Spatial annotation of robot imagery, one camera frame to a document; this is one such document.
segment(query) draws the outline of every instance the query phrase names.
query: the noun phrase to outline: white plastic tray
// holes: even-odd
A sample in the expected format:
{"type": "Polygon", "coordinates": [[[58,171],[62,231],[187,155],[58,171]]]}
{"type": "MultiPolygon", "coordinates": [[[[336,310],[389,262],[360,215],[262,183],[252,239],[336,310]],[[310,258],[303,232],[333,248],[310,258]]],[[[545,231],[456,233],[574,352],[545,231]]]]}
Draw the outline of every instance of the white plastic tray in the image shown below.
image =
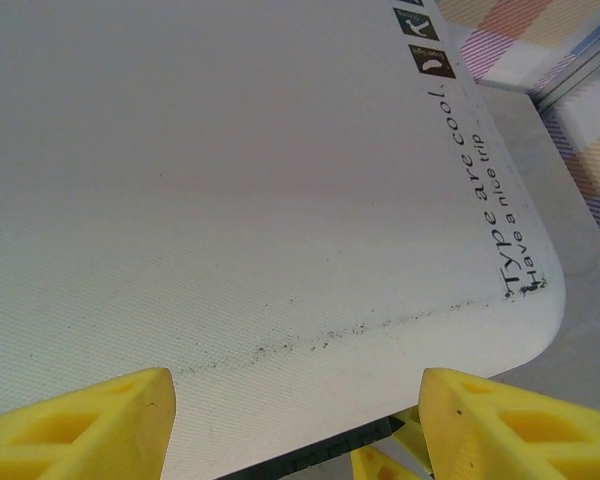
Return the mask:
{"type": "Polygon", "coordinates": [[[559,263],[417,3],[0,4],[0,413],[166,366],[211,478],[540,353],[559,263]]]}

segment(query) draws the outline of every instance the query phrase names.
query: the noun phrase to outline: plaid fabric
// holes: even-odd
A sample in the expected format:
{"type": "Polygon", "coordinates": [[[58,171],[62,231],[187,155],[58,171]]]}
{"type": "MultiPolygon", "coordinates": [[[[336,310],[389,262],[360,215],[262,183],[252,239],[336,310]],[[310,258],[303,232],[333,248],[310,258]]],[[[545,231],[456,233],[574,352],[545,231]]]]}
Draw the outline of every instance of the plaid fabric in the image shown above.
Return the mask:
{"type": "MultiPolygon", "coordinates": [[[[600,38],[600,0],[439,0],[478,82],[532,98],[600,38]]],[[[600,227],[600,80],[571,93],[545,125],[600,227]]]]}
{"type": "Polygon", "coordinates": [[[477,81],[532,96],[600,37],[600,0],[439,0],[477,81]]]}
{"type": "Polygon", "coordinates": [[[545,125],[600,227],[600,80],[562,99],[545,125]]]}

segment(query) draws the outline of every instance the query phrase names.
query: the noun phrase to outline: small icon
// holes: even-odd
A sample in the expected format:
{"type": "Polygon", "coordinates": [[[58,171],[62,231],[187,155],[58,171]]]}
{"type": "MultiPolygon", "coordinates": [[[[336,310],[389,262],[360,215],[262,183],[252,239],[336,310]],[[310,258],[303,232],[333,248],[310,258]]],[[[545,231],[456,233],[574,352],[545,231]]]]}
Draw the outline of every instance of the small icon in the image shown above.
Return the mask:
{"type": "Polygon", "coordinates": [[[422,0],[400,0],[401,2],[410,3],[411,5],[418,5],[419,7],[424,7],[422,0]]]}
{"type": "Polygon", "coordinates": [[[420,73],[435,75],[437,77],[456,78],[447,54],[442,50],[420,47],[418,45],[409,45],[409,50],[411,50],[411,55],[413,55],[420,73]]]}
{"type": "Polygon", "coordinates": [[[414,37],[427,38],[429,40],[439,40],[438,34],[433,28],[431,19],[421,13],[408,12],[394,8],[400,28],[405,35],[413,35],[414,37]]]}

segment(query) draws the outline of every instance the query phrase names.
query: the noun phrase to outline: gray surface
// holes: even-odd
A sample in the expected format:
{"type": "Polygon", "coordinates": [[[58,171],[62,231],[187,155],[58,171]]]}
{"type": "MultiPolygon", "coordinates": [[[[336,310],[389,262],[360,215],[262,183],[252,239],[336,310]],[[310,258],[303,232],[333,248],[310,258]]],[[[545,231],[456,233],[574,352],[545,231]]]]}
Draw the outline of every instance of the gray surface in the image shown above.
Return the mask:
{"type": "MultiPolygon", "coordinates": [[[[560,256],[567,285],[564,321],[553,344],[497,380],[600,410],[600,231],[529,99],[520,93],[483,91],[560,256]]],[[[391,440],[378,447],[413,465],[405,454],[398,456],[401,452],[391,440]]],[[[349,456],[288,478],[351,479],[349,456]]]]}

